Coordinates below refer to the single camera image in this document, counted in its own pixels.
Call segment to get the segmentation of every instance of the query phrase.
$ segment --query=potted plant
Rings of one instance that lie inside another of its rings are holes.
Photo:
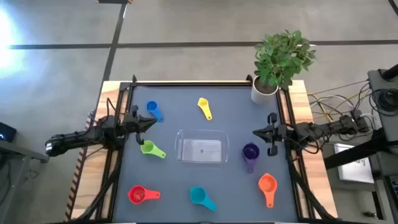
[[[280,86],[292,84],[292,78],[304,68],[308,71],[315,60],[315,50],[310,50],[310,42],[296,30],[293,33],[266,35],[263,43],[256,45],[257,70],[253,80],[251,99],[255,103],[265,103]]]

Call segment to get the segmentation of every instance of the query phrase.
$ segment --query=white flower pot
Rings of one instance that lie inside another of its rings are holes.
[[[261,93],[259,90],[256,89],[254,82],[259,79],[258,76],[256,76],[253,80],[253,85],[251,87],[251,100],[259,105],[265,104],[268,101],[271,100],[272,97],[274,97],[274,94],[278,91],[279,86],[276,87],[275,91],[272,93]]]

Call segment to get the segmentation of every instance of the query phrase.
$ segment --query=green plant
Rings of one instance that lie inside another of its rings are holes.
[[[299,30],[266,35],[256,49],[254,74],[260,77],[261,84],[270,86],[291,85],[293,75],[299,74],[302,68],[308,71],[315,60],[315,50],[310,50],[310,42]]]

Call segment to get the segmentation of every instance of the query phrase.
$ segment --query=blue measuring cup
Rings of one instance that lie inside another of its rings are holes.
[[[216,204],[209,198],[202,187],[192,187],[190,193],[192,203],[202,205],[213,212],[217,210]]]
[[[157,106],[157,103],[155,101],[148,101],[147,111],[152,113],[158,122],[160,122],[160,123],[163,122],[164,119],[163,119],[162,113],[160,112],[160,110]]]

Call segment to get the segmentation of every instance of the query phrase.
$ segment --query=green measuring cup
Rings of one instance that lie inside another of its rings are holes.
[[[144,144],[141,145],[141,151],[144,154],[152,154],[155,156],[159,156],[164,159],[166,157],[166,153],[160,150],[152,141],[145,140]]]

